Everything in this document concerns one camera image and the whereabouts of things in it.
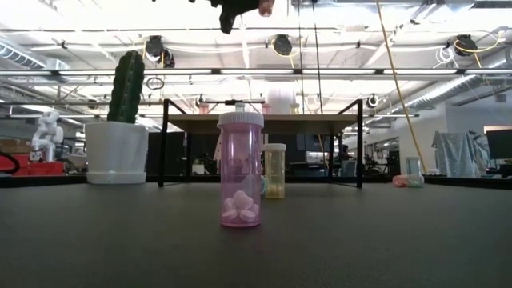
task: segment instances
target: box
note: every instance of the box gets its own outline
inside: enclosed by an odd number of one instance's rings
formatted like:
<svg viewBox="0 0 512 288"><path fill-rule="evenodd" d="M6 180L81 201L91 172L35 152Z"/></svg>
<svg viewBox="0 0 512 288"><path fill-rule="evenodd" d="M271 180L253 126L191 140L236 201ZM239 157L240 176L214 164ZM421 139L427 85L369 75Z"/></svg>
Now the box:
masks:
<svg viewBox="0 0 512 288"><path fill-rule="evenodd" d="M8 154L30 154L32 147L26 139L0 139L0 151Z"/></svg>

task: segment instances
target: gray cloth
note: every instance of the gray cloth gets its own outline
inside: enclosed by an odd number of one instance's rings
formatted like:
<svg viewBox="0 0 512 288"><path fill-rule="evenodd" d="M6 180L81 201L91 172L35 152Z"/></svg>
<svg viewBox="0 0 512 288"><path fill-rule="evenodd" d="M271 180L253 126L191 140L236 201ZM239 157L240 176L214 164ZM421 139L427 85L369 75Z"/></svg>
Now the gray cloth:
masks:
<svg viewBox="0 0 512 288"><path fill-rule="evenodd" d="M436 132L432 147L439 171L448 177L479 178L490 163L488 147L469 133Z"/></svg>

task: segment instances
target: small jar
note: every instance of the small jar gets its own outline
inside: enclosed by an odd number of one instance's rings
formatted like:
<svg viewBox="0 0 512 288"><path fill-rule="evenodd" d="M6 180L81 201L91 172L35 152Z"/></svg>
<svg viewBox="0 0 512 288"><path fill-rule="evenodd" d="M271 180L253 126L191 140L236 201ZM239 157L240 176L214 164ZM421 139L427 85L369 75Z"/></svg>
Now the small jar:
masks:
<svg viewBox="0 0 512 288"><path fill-rule="evenodd" d="M269 103L263 103L262 110L265 115L270 114L272 112L272 106Z"/></svg>
<svg viewBox="0 0 512 288"><path fill-rule="evenodd" d="M298 110L300 108L300 105L298 103L291 103L290 104L290 114L300 114L300 111Z"/></svg>
<svg viewBox="0 0 512 288"><path fill-rule="evenodd" d="M199 113L208 114L210 112L210 105L208 103L199 103Z"/></svg>
<svg viewBox="0 0 512 288"><path fill-rule="evenodd" d="M282 199L285 197L285 152L286 145L265 144L265 197Z"/></svg>

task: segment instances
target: wooden tabletop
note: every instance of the wooden tabletop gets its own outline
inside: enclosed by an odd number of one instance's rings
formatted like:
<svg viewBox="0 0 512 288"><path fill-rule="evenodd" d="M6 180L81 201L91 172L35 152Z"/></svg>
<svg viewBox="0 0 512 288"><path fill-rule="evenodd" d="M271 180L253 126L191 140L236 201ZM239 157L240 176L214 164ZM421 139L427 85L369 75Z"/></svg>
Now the wooden tabletop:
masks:
<svg viewBox="0 0 512 288"><path fill-rule="evenodd" d="M192 134L218 133L217 114L169 115L169 122ZM264 115L263 133L268 134L331 134L357 122L353 114Z"/></svg>

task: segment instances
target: pink pill bottle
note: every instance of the pink pill bottle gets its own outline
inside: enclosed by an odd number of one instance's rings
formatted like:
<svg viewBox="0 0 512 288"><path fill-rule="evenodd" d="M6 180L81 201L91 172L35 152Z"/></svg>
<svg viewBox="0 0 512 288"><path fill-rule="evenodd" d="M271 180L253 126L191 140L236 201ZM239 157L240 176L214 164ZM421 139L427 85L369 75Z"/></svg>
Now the pink pill bottle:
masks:
<svg viewBox="0 0 512 288"><path fill-rule="evenodd" d="M221 224L260 223L263 116L239 110L219 116L221 129Z"/></svg>

